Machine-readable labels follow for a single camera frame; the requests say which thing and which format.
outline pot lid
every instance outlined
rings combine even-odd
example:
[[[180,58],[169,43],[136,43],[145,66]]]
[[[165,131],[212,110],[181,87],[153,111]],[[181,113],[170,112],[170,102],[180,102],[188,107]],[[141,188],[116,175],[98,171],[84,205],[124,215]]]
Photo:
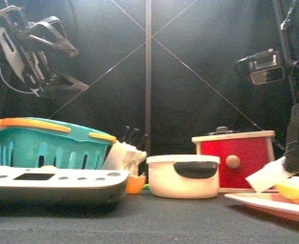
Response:
[[[220,126],[216,128],[214,132],[208,133],[208,135],[226,134],[226,133],[240,133],[240,131],[231,131],[226,126]]]

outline white container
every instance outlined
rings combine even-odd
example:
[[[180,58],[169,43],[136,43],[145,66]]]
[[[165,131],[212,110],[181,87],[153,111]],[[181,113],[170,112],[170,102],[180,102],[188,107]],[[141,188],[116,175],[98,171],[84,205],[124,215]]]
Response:
[[[210,198],[218,193],[220,157],[196,154],[149,156],[149,190],[169,198]]]

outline red wooden box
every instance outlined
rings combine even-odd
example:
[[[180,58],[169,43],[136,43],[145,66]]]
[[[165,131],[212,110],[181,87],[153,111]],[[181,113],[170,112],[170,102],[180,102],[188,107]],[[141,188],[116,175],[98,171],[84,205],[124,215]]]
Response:
[[[245,180],[275,160],[273,131],[241,132],[193,137],[197,154],[220,157],[220,192],[249,192]]]

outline orange object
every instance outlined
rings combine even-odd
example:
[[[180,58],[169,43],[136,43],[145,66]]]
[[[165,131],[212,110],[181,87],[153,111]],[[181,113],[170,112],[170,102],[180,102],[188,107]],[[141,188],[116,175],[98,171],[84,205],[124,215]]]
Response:
[[[144,189],[146,177],[144,175],[130,175],[125,186],[125,192],[128,194],[137,194]]]
[[[4,118],[0,119],[0,129],[6,127],[29,127],[29,128],[37,128],[37,129],[48,129],[52,131],[58,132],[70,132],[70,128],[56,125],[53,123],[38,121],[36,119],[28,119],[28,118]]]
[[[97,138],[97,139],[108,140],[108,141],[112,142],[112,144],[114,144],[116,141],[117,141],[116,136],[113,136],[113,135],[110,135],[110,134],[102,134],[102,133],[94,133],[94,132],[90,132],[90,133],[89,133],[89,137],[93,137],[93,138]]]

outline black backdrop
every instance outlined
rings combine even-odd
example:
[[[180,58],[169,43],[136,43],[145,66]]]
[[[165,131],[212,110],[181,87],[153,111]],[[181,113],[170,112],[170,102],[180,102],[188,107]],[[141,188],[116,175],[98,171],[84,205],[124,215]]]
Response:
[[[52,55],[54,67],[90,85],[54,100],[12,91],[0,78],[0,118],[62,120],[122,135],[125,125],[145,130],[150,58],[149,154],[196,153],[192,137],[218,126],[276,132],[285,143],[292,105],[288,82],[255,86],[233,65],[269,48],[281,49],[272,1],[158,0],[150,5],[146,53],[146,1],[10,0],[29,21],[57,16],[80,54]],[[284,15],[291,1],[283,0]],[[299,59],[299,3],[289,25],[292,58]],[[8,81],[20,85],[9,67]],[[275,148],[276,155],[283,151]]]

